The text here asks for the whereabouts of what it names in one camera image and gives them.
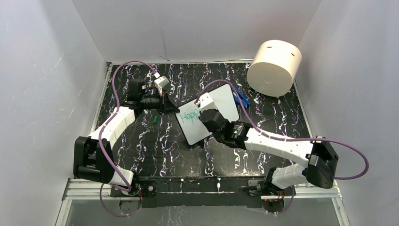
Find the white whiteboard black frame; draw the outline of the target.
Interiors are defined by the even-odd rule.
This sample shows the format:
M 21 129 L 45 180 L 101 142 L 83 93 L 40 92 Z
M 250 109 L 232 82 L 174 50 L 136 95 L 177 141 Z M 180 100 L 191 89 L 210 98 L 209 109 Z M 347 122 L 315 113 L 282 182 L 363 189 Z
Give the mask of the white whiteboard black frame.
M 239 113 L 230 85 L 224 84 L 207 92 L 213 98 L 217 110 L 223 115 L 224 118 L 228 119 L 230 122 L 237 121 L 239 119 Z M 189 145 L 193 145 L 212 134 L 208 132 L 206 127 L 199 120 L 200 111 L 194 102 L 195 100 L 191 100 L 188 103 L 181 105 L 178 107 L 180 112 L 175 114 L 178 124 Z

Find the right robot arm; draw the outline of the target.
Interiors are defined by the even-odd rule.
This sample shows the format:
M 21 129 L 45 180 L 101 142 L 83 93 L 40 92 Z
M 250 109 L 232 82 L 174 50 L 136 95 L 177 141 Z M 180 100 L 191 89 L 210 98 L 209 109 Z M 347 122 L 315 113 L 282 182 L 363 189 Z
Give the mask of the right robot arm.
M 217 142 L 228 147 L 266 152 L 294 162 L 269 170 L 265 190 L 271 195 L 297 184 L 310 183 L 324 189 L 333 186 L 339 157 L 324 137 L 302 141 L 278 136 L 256 130 L 249 123 L 229 122 L 216 109 L 205 110 L 199 120 Z

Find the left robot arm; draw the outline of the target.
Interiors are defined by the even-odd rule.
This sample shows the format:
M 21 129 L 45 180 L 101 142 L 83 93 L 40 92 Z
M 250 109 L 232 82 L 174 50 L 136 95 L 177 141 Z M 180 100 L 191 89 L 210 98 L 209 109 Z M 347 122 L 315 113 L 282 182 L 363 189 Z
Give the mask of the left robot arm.
M 160 115 L 180 110 L 166 93 L 169 80 L 159 77 L 149 87 L 143 79 L 131 79 L 126 95 L 110 117 L 90 135 L 80 136 L 74 144 L 73 174 L 76 178 L 110 184 L 129 196 L 140 192 L 141 184 L 134 172 L 117 166 L 112 149 L 122 133 L 145 110 L 156 110 Z

